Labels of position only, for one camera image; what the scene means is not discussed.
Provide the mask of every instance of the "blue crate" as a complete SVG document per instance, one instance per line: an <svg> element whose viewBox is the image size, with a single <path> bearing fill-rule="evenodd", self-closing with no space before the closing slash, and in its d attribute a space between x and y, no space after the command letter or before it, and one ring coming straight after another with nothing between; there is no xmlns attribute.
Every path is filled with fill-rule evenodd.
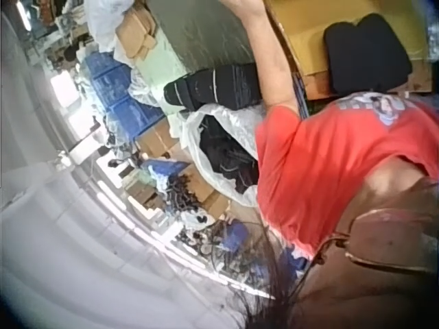
<svg viewBox="0 0 439 329"><path fill-rule="evenodd" d="M238 249L244 244L248 238L249 232L247 227L237 219L234 220L226 228L226 236L221 242L220 246L222 249L227 250L234 254Z"/></svg>
<svg viewBox="0 0 439 329"><path fill-rule="evenodd" d="M165 116L161 108L141 104L131 97L112 106L109 111L113 113L131 140L151 128Z"/></svg>
<svg viewBox="0 0 439 329"><path fill-rule="evenodd" d="M99 100L109 108L130 96L128 87L131 84L131 68L121 65L91 80Z"/></svg>
<svg viewBox="0 0 439 329"><path fill-rule="evenodd" d="M149 169L150 166L155 173L169 177L170 175L180 173L183 169L189 166L189 163L183 161L148 159L142 164L142 169Z"/></svg>
<svg viewBox="0 0 439 329"><path fill-rule="evenodd" d="M112 53L100 53L98 51L87 56L85 58L85 64L90 71L92 79L95 79L100 75L103 75L122 65L122 63L113 58Z"/></svg>

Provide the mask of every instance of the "green surface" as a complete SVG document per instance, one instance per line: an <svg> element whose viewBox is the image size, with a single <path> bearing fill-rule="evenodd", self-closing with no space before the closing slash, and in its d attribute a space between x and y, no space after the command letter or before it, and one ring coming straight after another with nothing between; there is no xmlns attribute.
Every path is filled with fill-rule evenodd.
<svg viewBox="0 0 439 329"><path fill-rule="evenodd" d="M166 35L161 29L156 33L157 46L150 50L146 59L137 60L136 66L140 70L146 84L160 104L166 115L177 113L182 106L169 105L163 97L163 88L167 83L178 79L187 73L186 68L172 49Z"/></svg>

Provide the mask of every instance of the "window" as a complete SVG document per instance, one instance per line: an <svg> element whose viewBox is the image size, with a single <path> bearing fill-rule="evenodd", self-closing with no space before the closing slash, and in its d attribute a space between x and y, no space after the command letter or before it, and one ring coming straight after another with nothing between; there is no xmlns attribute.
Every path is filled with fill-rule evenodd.
<svg viewBox="0 0 439 329"><path fill-rule="evenodd" d="M27 31L30 31L32 29L32 26L30 25L30 22L29 22L29 12L26 11L26 9L24 8L23 4L20 1L17 1L16 8L19 11L19 14L20 14L21 20L23 21L25 29Z"/></svg>
<svg viewBox="0 0 439 329"><path fill-rule="evenodd" d="M69 107L80 98L70 73L63 71L61 74L50 79L56 98L63 108Z"/></svg>

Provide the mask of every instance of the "gray surface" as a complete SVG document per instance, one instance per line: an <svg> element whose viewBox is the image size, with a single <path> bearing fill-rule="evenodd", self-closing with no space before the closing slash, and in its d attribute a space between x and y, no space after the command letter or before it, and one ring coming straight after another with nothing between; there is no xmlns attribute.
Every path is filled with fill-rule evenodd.
<svg viewBox="0 0 439 329"><path fill-rule="evenodd" d="M242 24L218 0L147 0L158 25L189 72L252 62Z"/></svg>

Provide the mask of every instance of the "white plastic bag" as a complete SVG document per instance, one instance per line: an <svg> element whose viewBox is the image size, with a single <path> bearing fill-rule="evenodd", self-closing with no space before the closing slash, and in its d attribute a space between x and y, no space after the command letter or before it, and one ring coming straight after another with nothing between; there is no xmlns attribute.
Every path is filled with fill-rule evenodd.
<svg viewBox="0 0 439 329"><path fill-rule="evenodd" d="M136 67L131 70L131 85L128 88L128 93L139 103L159 107L157 100L151 93L151 88L145 83L139 69Z"/></svg>
<svg viewBox="0 0 439 329"><path fill-rule="evenodd" d="M99 45L99 50L115 48L116 28L134 0L84 0L88 32Z"/></svg>
<svg viewBox="0 0 439 329"><path fill-rule="evenodd" d="M199 126L205 115L213 115L219 124L241 144L241 146L255 159L257 159L256 140L254 130L264 118L263 106L255 106L239 111L232 111L218 104L207 104L197 112L189 115L183 123L181 147L188 148L193 162L201 176L226 197L235 200L247 207L257 207L257 186L251 186L244 194L235 190L235 181L227 180L222 174L212 170L211 163L204 152L200 149Z"/></svg>
<svg viewBox="0 0 439 329"><path fill-rule="evenodd" d="M200 223L197 217L206 217L206 222ZM198 210L187 210L180 213L180 218L185 225L186 230L190 231L201 231L210 225L213 225L216 220L210 216L210 214L203 208L198 208Z"/></svg>

